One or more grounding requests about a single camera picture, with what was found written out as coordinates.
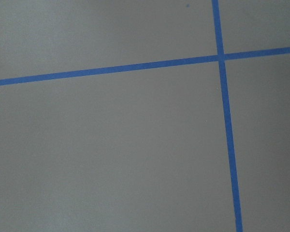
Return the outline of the blue tape line left vertical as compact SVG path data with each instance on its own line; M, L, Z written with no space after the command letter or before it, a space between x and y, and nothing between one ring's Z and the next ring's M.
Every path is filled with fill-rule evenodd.
M228 91L225 57L224 57L224 47L223 47L222 27L221 27L220 12L219 12L219 3L217 0L212 1L212 9L213 9L213 18L214 18L214 27L215 27L215 36L216 36L217 57L218 57L220 86L221 86L222 103L223 103L226 141L227 141L227 149L228 149L229 168L230 168L231 185L232 185L235 228L237 232L242 232L243 223L242 223L240 193L239 193L236 157L235 157L233 131L232 131L232 117L231 117L231 110L230 110L229 91Z

